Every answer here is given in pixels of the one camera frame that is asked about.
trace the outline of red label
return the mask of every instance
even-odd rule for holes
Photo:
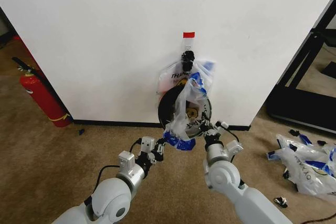
[[[183,33],[183,38],[195,38],[195,32]]]

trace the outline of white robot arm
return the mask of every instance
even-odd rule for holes
[[[292,223],[260,191],[248,187],[240,179],[238,169],[229,161],[243,148],[236,140],[225,147],[219,137],[227,129],[227,124],[219,122],[216,125],[217,127],[213,127],[208,123],[202,129],[207,151],[203,166],[208,188],[228,197],[243,223]]]
[[[141,138],[141,151],[137,159],[130,152],[120,153],[116,178],[101,182],[89,198],[79,206],[68,209],[53,224],[110,224],[124,218],[151,165],[163,160],[164,145],[163,139],[155,143],[152,137]]]
[[[292,223],[260,191],[242,182],[238,169],[229,160],[243,148],[237,141],[230,142],[226,147],[219,141],[225,129],[225,123],[212,126],[208,121],[201,125],[207,151],[204,161],[207,186],[228,197],[243,223]],[[85,202],[70,208],[53,223],[108,224],[124,218],[151,165],[163,160],[164,145],[164,139],[155,144],[152,137],[145,136],[141,139],[141,151],[137,159],[132,153],[120,153],[120,169],[116,178],[104,180]]]

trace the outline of brown carpet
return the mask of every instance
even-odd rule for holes
[[[56,128],[20,86],[20,73],[11,56],[27,60],[18,42],[0,50],[0,223],[51,223],[90,195],[102,166],[116,164],[118,154],[138,137],[159,138],[162,130],[74,124]],[[314,143],[335,140],[332,135],[275,121],[262,108],[249,132],[237,132],[244,151],[234,164],[242,179],[268,199],[286,197],[289,207],[281,211],[293,223],[332,215],[334,205],[297,193],[282,178],[281,163],[265,157],[278,148],[275,135],[289,136],[292,127]],[[85,132],[79,136],[81,128]],[[232,137],[224,135],[222,140]],[[229,200],[207,189],[204,157],[201,138],[192,152],[166,146],[164,162],[151,168],[121,223],[240,223]],[[108,169],[102,179],[116,172]],[[325,223],[336,223],[336,219]]]

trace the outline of round disc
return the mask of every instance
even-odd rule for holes
[[[163,128],[165,128],[166,124],[173,121],[175,101],[183,88],[184,85],[175,86],[169,89],[162,97],[159,103],[158,114],[159,121]],[[190,120],[190,123],[187,124],[186,128],[188,137],[196,137],[202,133],[199,129],[202,122],[202,113],[205,113],[209,120],[211,119],[211,104],[208,98],[200,101],[200,104],[186,102],[186,114]]]

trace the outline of crumpled plastic bag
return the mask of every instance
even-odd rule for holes
[[[159,76],[159,85],[157,94],[161,97],[169,89],[176,85],[184,84],[191,77],[192,74],[199,73],[202,78],[204,89],[209,92],[215,71],[215,63],[207,60],[194,60],[191,71],[184,72],[182,61],[176,61],[164,70]]]
[[[281,160],[300,193],[336,204],[336,148],[316,148],[282,135],[277,140],[281,149],[267,153],[268,160]]]
[[[172,122],[165,127],[163,137],[168,143],[179,150],[189,151],[195,146],[195,139],[190,139],[186,133],[187,124],[190,122],[186,114],[186,102],[200,105],[207,99],[207,92],[199,72],[193,73],[187,80],[184,89],[175,101],[175,113]]]

